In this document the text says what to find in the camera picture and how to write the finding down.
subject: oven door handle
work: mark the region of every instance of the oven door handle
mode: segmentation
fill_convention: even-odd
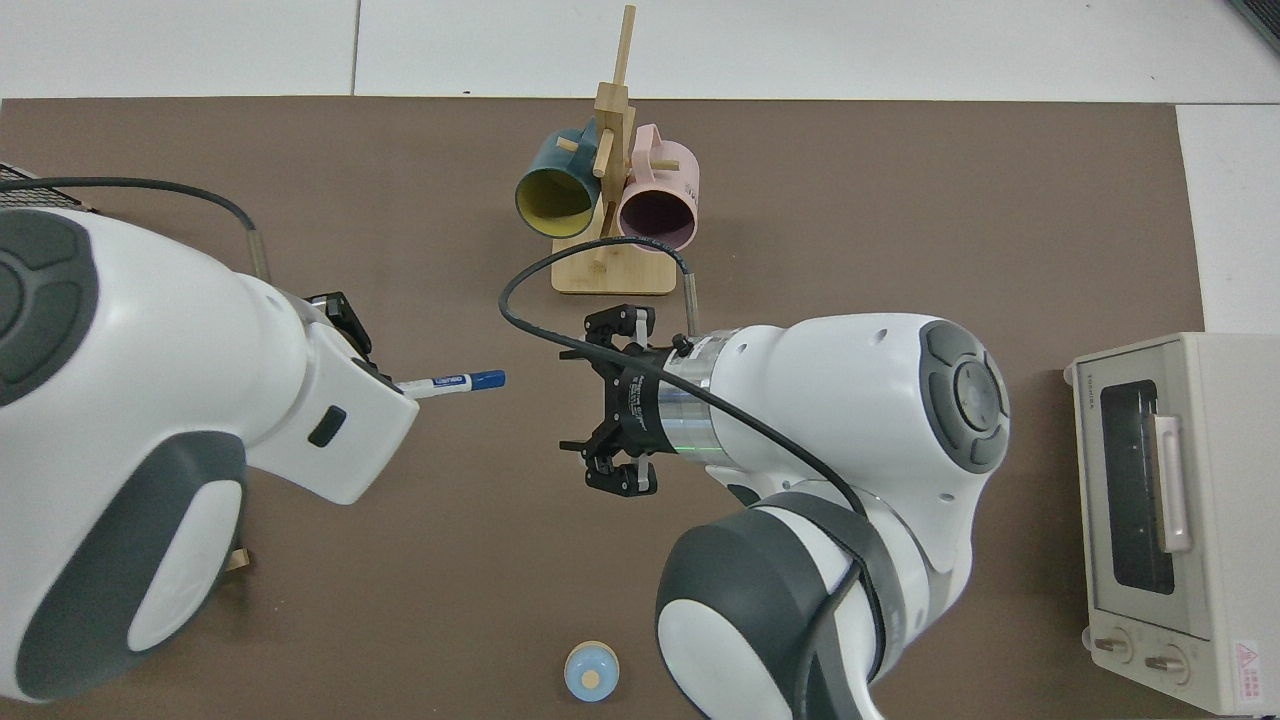
[[[1187,552],[1192,536],[1187,527],[1187,483],[1183,478],[1181,423],[1176,415],[1143,419],[1148,457],[1152,459],[1156,495],[1156,533],[1164,552]]]

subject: mug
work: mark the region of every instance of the mug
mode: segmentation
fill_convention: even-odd
[[[548,237],[573,237],[591,224],[600,178],[591,174],[599,138],[593,118],[581,129],[553,132],[516,184],[516,210]]]
[[[622,234],[650,237],[672,250],[684,250],[698,232],[698,158],[687,147],[662,140],[658,126],[636,128],[631,174],[618,201]]]

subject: small round container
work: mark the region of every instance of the small round container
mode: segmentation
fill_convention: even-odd
[[[580,643],[564,661],[564,685],[582,702],[609,697],[618,687],[618,656],[599,641]]]

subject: white floor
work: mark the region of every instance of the white floor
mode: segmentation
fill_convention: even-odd
[[[1225,1],[635,4],[634,97],[1179,105],[1206,327],[1280,332],[1280,54]],[[599,0],[0,0],[0,97],[589,97],[621,17]]]

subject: oven knob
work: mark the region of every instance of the oven knob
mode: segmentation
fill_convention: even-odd
[[[1167,674],[1179,685],[1185,685],[1192,679],[1190,667],[1187,665],[1187,656],[1178,646],[1166,644],[1158,657],[1148,657],[1147,667]]]
[[[1111,628],[1107,637],[1093,641],[1093,647],[1115,655],[1120,662],[1133,660],[1133,643],[1129,642],[1129,633],[1120,628]]]

